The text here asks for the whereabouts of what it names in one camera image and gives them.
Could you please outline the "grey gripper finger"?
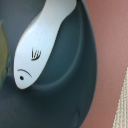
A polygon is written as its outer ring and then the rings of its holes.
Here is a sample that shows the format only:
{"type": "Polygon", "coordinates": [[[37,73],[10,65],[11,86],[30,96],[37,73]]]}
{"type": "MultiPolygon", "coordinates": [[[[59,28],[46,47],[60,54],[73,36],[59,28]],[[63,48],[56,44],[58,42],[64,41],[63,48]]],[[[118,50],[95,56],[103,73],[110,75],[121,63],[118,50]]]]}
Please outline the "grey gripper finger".
{"type": "Polygon", "coordinates": [[[8,39],[3,27],[3,21],[0,20],[0,90],[7,76],[11,74],[11,55],[8,39]]]}

